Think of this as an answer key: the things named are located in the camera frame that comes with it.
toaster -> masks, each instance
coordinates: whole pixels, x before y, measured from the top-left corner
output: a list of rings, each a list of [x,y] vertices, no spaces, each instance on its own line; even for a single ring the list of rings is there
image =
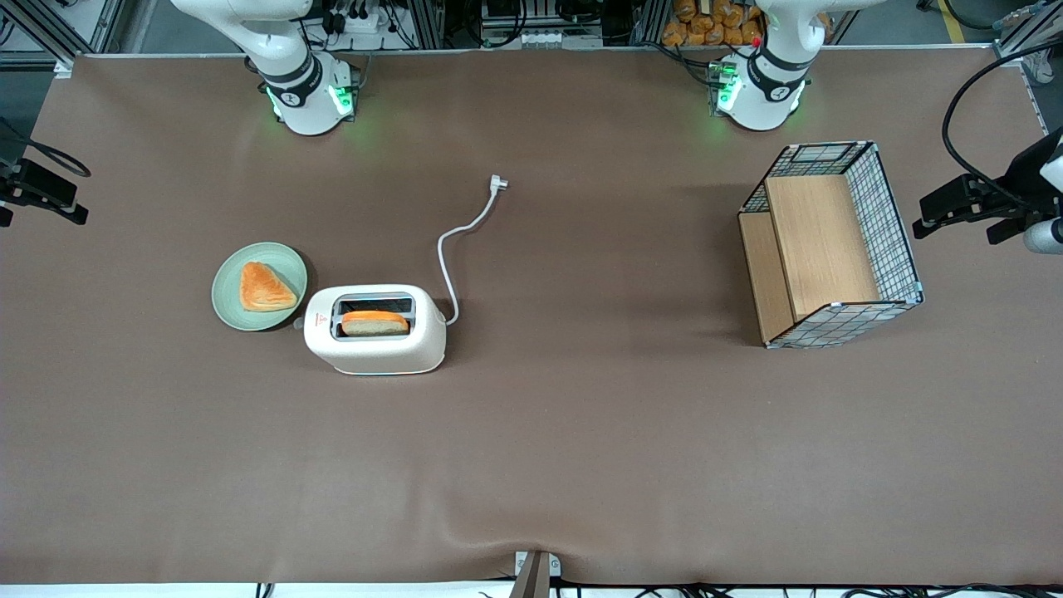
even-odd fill
[[[406,335],[348,337],[343,314],[383,311],[409,324]],[[303,339],[337,372],[354,376],[395,376],[432,372],[443,361],[446,324],[432,296],[408,284],[334,286],[314,293],[303,321]]]

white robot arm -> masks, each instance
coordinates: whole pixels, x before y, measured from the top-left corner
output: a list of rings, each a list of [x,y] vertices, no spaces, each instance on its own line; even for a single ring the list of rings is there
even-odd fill
[[[797,109],[805,73],[823,47],[820,13],[855,11],[885,0],[757,0],[767,21],[759,47],[724,58],[728,76],[716,108],[754,131],[782,124]]]
[[[301,135],[319,135],[354,115],[351,66],[311,52],[290,22],[313,0],[171,0],[179,11],[217,29],[239,46],[266,80],[273,110]]]

green led light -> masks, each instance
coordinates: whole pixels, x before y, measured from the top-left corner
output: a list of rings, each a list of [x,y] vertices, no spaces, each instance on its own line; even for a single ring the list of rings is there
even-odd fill
[[[723,90],[720,91],[720,103],[719,108],[723,110],[729,110],[735,107],[735,99],[738,98],[738,92],[742,90],[742,79],[740,76],[735,76],[731,79]]]
[[[276,96],[273,95],[273,90],[270,89],[269,87],[267,87],[266,88],[266,95],[269,96],[269,101],[270,101],[271,104],[273,104],[273,114],[275,114],[277,118],[282,118],[281,117],[281,106],[277,105]]]
[[[333,103],[336,104],[336,109],[342,115],[351,114],[351,91],[344,88],[336,88],[332,85],[328,86],[328,95],[332,96]]]

plate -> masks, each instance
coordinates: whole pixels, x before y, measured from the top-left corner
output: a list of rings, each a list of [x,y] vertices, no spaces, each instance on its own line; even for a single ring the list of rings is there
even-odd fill
[[[280,312],[249,312],[240,305],[240,271],[248,261],[261,261],[296,293],[296,307]],[[306,263],[293,249],[280,242],[256,242],[229,256],[210,286],[210,303],[221,322],[236,330],[266,330],[296,313],[306,294]]]

wooden board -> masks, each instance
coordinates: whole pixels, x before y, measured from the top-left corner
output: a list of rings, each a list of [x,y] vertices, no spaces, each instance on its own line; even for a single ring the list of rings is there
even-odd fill
[[[760,338],[769,343],[794,325],[775,226],[767,211],[739,213],[738,223],[742,230],[742,244],[745,245],[745,260],[749,266]]]
[[[774,176],[764,185],[794,320],[827,304],[878,302],[845,176]]]

